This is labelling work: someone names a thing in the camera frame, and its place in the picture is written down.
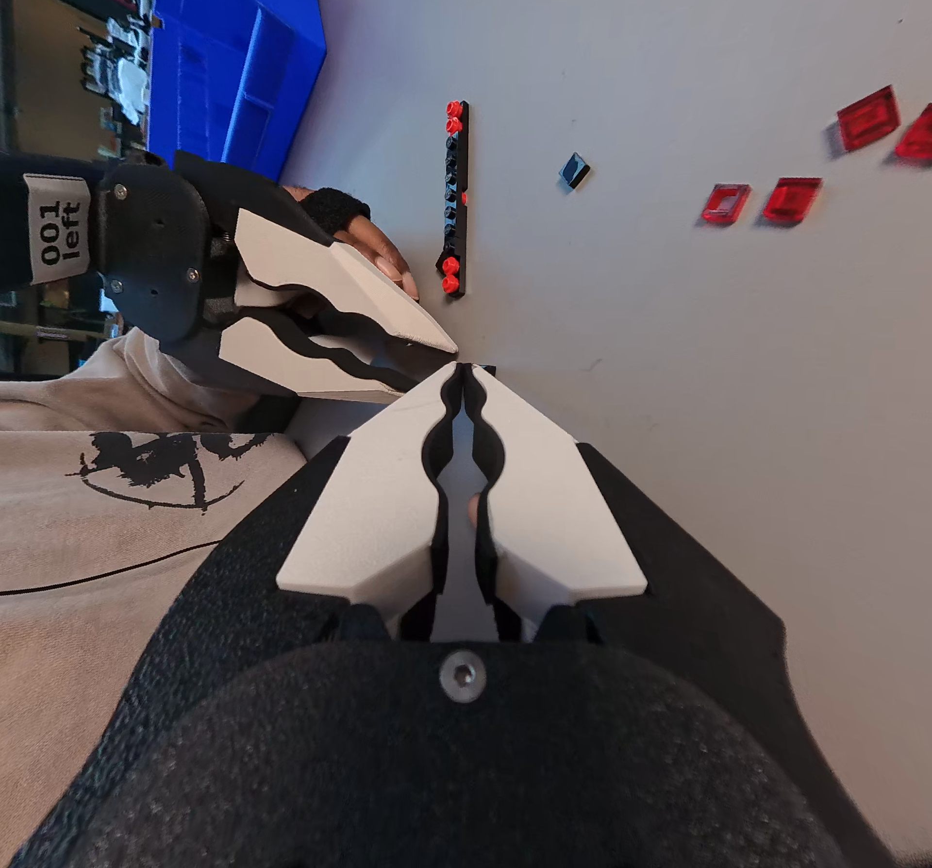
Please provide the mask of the black lego plate red studs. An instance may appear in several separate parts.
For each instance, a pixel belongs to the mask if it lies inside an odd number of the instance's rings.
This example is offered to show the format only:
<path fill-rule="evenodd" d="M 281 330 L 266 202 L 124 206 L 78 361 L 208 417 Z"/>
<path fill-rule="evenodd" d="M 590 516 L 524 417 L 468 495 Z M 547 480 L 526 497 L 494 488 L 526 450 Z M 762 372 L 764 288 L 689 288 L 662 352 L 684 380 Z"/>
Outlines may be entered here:
<path fill-rule="evenodd" d="M 467 292 L 469 220 L 470 105 L 453 100 L 447 105 L 444 242 L 435 267 L 448 300 Z"/>

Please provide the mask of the red transparent lego tile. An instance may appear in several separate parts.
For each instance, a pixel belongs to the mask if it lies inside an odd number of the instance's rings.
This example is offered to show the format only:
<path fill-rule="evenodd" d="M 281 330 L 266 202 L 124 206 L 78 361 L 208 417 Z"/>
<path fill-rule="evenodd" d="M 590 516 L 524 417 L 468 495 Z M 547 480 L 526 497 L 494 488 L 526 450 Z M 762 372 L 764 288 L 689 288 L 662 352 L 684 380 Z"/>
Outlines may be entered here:
<path fill-rule="evenodd" d="M 712 187 L 700 220 L 705 225 L 730 226 L 737 222 L 751 195 L 749 184 L 719 183 Z"/>
<path fill-rule="evenodd" d="M 836 114 L 844 152 L 861 150 L 901 125 L 899 103 L 892 85 L 846 105 Z"/>
<path fill-rule="evenodd" d="M 796 226 L 803 222 L 824 185 L 824 179 L 811 176 L 782 176 L 762 209 L 763 220 L 775 226 Z"/>
<path fill-rule="evenodd" d="M 928 104 L 897 143 L 894 152 L 899 160 L 931 163 L 931 122 L 932 104 Z"/>

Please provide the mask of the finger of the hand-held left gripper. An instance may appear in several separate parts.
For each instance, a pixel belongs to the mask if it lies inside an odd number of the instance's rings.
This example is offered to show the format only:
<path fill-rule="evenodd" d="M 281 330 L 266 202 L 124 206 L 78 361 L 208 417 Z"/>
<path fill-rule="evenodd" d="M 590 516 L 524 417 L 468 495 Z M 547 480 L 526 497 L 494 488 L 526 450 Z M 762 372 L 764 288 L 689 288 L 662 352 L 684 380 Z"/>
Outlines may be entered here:
<path fill-rule="evenodd" d="M 387 335 L 451 354 L 449 334 L 413 298 L 354 247 L 319 244 L 248 210 L 239 209 L 235 232 L 242 273 L 240 306 L 267 292 L 313 291 L 344 315 L 362 315 Z"/>
<path fill-rule="evenodd" d="M 287 314 L 242 314 L 225 327 L 219 358 L 300 397 L 390 404 L 417 381 L 313 340 Z"/>

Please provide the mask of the blue plastic bin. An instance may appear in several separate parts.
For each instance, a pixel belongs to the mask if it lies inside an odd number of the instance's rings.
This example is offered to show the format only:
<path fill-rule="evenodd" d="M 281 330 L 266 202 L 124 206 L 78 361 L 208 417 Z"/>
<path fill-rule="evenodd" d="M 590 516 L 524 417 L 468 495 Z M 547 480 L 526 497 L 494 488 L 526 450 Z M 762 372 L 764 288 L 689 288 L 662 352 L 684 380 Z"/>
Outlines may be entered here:
<path fill-rule="evenodd" d="M 154 0 L 147 149 L 279 180 L 327 54 L 319 0 Z"/>

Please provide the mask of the person's left hand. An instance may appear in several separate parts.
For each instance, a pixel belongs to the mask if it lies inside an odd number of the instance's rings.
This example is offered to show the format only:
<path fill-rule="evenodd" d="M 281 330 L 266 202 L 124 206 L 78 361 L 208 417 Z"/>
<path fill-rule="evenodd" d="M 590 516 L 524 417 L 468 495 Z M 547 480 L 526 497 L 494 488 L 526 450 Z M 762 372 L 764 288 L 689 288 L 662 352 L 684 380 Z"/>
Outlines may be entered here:
<path fill-rule="evenodd" d="M 399 249 L 370 219 L 357 215 L 334 238 L 352 246 L 414 301 L 420 295 L 413 274 Z"/>

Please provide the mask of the person's left forearm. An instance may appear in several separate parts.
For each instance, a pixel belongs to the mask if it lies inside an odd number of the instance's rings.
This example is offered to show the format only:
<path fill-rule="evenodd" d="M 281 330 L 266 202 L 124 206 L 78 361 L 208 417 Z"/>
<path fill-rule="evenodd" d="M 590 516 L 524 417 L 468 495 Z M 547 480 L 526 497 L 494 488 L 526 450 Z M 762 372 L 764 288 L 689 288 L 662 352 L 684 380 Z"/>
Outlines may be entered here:
<path fill-rule="evenodd" d="M 296 398 L 208 385 L 138 328 L 107 340 L 54 380 L 2 382 L 1 430 L 14 432 L 281 432 Z"/>

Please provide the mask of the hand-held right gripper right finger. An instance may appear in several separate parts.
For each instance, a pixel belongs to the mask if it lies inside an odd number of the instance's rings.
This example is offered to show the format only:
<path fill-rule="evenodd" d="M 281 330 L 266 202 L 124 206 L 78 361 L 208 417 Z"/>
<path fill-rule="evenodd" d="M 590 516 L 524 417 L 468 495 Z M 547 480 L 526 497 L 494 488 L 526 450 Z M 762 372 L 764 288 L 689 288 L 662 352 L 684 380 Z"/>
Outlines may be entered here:
<path fill-rule="evenodd" d="M 485 481 L 475 575 L 499 639 L 521 641 L 558 605 L 643 595 L 646 576 L 574 437 L 473 365 L 464 408 Z"/>

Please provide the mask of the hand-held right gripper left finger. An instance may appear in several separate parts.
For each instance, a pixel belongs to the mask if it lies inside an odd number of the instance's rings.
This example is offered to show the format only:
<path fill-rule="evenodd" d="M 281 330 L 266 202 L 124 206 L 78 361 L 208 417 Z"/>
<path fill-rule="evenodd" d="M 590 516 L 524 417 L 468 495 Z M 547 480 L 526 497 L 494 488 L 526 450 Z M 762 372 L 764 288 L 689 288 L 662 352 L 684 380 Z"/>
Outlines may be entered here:
<path fill-rule="evenodd" d="M 367 604 L 389 625 L 434 590 L 441 496 L 423 452 L 457 372 L 445 365 L 350 433 L 278 571 L 280 590 Z"/>

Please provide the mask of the cluttered background shelf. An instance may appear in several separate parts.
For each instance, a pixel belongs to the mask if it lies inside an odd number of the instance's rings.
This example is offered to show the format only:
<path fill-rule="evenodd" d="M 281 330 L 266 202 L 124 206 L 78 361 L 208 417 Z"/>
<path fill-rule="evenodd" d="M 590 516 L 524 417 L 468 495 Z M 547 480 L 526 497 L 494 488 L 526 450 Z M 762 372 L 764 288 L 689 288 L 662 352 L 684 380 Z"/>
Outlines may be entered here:
<path fill-rule="evenodd" d="M 2 0 L 2 149 L 76 159 L 141 143 L 107 59 L 144 66 L 151 0 Z"/>

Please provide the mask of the person's beige printed sweatshirt torso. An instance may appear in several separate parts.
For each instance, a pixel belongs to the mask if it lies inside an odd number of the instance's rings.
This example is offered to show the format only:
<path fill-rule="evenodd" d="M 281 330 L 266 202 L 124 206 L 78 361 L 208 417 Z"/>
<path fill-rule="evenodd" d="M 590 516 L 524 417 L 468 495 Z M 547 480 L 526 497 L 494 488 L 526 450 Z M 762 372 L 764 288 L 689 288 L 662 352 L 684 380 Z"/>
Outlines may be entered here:
<path fill-rule="evenodd" d="M 2 432 L 2 866 L 76 864 L 101 803 L 247 669 L 345 608 L 278 567 L 345 441 Z"/>

